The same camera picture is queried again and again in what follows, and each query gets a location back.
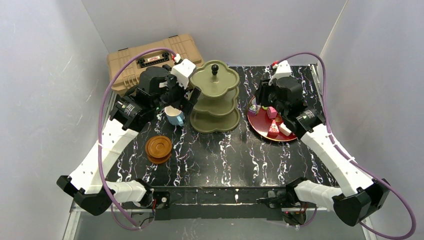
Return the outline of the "red round lacquer tray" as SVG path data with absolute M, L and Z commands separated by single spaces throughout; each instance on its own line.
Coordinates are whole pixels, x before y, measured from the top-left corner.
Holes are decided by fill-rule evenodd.
M 259 108 L 259 111 L 257 114 L 253 113 L 252 111 L 247 111 L 247 120 L 250 124 L 250 126 L 262 137 L 265 139 L 268 139 L 270 141 L 275 142 L 290 142 L 293 140 L 296 140 L 297 137 L 291 133 L 290 135 L 285 135 L 281 132 L 279 132 L 276 135 L 269 135 L 269 128 L 273 122 L 272 119 L 268 118 L 267 111 L 263 108 Z

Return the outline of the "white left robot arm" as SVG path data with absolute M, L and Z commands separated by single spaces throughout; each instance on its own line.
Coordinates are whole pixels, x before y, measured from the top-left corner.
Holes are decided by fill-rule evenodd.
M 181 63 L 143 71 L 139 84 L 114 104 L 107 122 L 99 124 L 99 138 L 81 164 L 71 174 L 60 176 L 57 185 L 93 216 L 128 202 L 149 207 L 153 188 L 144 180 L 110 182 L 106 176 L 127 145 L 160 110 L 171 106 L 185 114 L 192 111 L 201 92 L 196 87 L 188 96 L 189 79 L 195 70 L 195 66 Z

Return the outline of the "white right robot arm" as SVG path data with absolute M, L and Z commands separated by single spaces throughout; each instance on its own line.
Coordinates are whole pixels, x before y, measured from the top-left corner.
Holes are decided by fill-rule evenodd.
M 254 96 L 257 104 L 273 107 L 280 114 L 283 124 L 317 155 L 338 183 L 338 187 L 331 187 L 299 177 L 285 186 L 289 200 L 325 207 L 351 227 L 383 206 L 389 189 L 336 149 L 324 116 L 307 105 L 296 79 L 263 79 Z

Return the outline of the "red layered cake square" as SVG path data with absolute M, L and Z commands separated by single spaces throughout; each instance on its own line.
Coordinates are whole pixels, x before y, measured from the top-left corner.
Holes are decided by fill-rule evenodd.
M 268 118 L 271 119 L 271 120 L 275 119 L 278 115 L 277 111 L 271 106 L 269 106 L 267 108 L 266 114 L 267 114 Z

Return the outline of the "green three-tier serving stand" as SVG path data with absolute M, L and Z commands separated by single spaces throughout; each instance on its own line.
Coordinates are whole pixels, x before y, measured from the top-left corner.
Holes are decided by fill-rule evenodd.
M 240 123 L 237 110 L 240 76 L 225 62 L 210 60 L 190 77 L 201 93 L 190 114 L 190 124 L 201 134 L 230 132 Z

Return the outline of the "blue mug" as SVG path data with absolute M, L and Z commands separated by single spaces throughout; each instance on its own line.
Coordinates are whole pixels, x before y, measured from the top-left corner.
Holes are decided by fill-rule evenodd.
M 182 127 L 184 125 L 185 115 L 181 110 L 172 106 L 166 106 L 164 108 L 164 113 L 166 114 L 169 123 L 173 126 Z

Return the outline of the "white sugared cake piece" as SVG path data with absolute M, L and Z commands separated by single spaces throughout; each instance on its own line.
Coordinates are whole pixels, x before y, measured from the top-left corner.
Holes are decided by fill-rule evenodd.
M 278 128 L 279 132 L 287 137 L 293 133 L 283 122 L 279 125 Z

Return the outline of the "purple frosted cake slice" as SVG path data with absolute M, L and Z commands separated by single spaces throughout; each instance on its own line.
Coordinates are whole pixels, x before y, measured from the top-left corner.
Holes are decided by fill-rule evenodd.
M 248 112 L 254 116 L 256 116 L 261 109 L 260 105 L 252 104 L 248 107 Z

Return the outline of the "pink sprinkled cake slice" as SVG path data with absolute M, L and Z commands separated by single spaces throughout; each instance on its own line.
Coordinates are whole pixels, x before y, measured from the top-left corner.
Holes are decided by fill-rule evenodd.
M 271 122 L 271 125 L 269 126 L 267 136 L 275 137 L 275 136 L 278 136 L 279 133 L 280 133 L 279 126 L 277 125 L 276 121 L 273 119 Z

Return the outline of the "tan plastic toolbox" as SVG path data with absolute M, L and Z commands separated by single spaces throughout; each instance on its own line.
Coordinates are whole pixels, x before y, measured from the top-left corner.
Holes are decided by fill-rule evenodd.
M 168 48 L 177 54 L 180 54 L 182 59 L 189 59 L 196 66 L 201 67 L 204 60 L 195 44 L 194 39 L 189 34 L 174 35 L 166 39 L 141 45 L 130 47 L 110 53 L 107 56 L 107 66 L 109 70 L 110 81 L 113 80 L 116 73 L 130 59 L 150 49 Z M 172 67 L 174 61 L 169 52 L 158 50 L 148 53 L 144 56 L 136 58 L 125 70 L 119 75 L 113 83 L 111 90 L 120 96 L 123 96 L 128 89 L 139 84 L 140 75 L 148 67 L 162 67 L 169 65 Z

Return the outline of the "stacked brown wooden coasters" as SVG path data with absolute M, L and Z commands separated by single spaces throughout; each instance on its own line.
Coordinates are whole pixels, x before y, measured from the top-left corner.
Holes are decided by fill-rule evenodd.
M 145 145 L 148 160 L 157 165 L 165 163 L 172 155 L 172 146 L 171 140 L 164 135 L 151 137 Z

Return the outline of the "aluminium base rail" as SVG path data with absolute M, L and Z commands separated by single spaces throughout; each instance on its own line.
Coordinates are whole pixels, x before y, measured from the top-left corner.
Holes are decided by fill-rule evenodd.
M 177 219 L 268 219 L 289 225 L 308 224 L 308 208 L 333 211 L 348 226 L 355 226 L 380 208 L 368 191 L 344 196 L 337 187 L 313 185 L 302 190 L 299 183 L 286 187 L 165 187 L 150 188 L 140 202 L 126 201 L 125 210 L 151 215 L 143 222 Z

